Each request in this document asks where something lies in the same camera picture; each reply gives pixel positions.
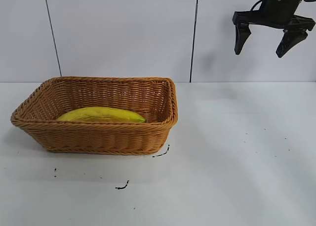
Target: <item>robotic arm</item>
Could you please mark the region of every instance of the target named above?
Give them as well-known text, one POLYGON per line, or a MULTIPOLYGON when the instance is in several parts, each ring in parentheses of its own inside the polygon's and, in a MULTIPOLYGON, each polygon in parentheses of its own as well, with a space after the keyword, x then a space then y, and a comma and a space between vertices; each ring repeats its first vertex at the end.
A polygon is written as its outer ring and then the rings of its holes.
POLYGON ((260 0, 250 11, 235 12, 233 23, 236 27, 235 53, 240 54, 243 45, 251 35, 249 24, 283 29, 284 36, 276 54, 283 57, 292 47, 307 38, 315 21, 311 18, 294 15, 302 0, 260 0), (254 10, 261 3, 259 10, 254 10))

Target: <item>wicker basket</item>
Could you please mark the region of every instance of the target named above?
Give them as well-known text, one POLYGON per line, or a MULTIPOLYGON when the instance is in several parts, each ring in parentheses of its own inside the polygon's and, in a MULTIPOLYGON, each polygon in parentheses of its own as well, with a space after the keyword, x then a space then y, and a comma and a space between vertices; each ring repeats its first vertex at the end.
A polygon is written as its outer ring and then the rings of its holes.
POLYGON ((143 155, 161 149, 177 119, 170 79, 61 77, 36 89, 13 112, 11 122, 49 151, 143 155), (135 111, 147 123, 55 121, 89 106, 135 111))

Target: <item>black mark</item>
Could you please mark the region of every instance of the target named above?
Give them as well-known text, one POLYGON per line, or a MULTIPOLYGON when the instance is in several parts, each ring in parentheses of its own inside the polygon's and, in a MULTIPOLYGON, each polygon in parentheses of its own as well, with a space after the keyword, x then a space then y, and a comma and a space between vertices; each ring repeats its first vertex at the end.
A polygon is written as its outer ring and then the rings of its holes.
POLYGON ((160 156, 163 156, 163 155, 167 154, 167 152, 169 151, 169 147, 170 147, 170 144, 168 144, 168 149, 167 149, 167 151, 165 153, 153 156, 153 158, 160 157, 160 156))
POLYGON ((127 181, 127 183, 126 183, 126 185, 124 187, 115 187, 115 189, 123 190, 123 189, 125 189, 127 187, 128 183, 129 183, 129 180, 127 181))

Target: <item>white table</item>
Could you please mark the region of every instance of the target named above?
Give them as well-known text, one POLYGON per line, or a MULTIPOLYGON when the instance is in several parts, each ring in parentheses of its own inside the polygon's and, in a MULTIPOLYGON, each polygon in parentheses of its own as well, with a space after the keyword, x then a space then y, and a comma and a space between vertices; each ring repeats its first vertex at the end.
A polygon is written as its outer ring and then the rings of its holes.
POLYGON ((177 84, 157 158, 46 152, 9 122, 38 85, 0 84, 1 226, 316 225, 316 83, 177 84))

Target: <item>yellow banana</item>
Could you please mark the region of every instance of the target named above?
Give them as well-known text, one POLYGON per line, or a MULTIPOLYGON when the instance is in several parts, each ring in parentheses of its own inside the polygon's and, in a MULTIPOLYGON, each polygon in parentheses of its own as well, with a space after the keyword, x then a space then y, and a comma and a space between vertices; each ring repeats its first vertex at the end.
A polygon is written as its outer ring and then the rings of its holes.
POLYGON ((67 112, 60 116, 57 121, 144 123, 146 122, 146 119, 136 112, 110 107, 95 106, 80 108, 67 112))

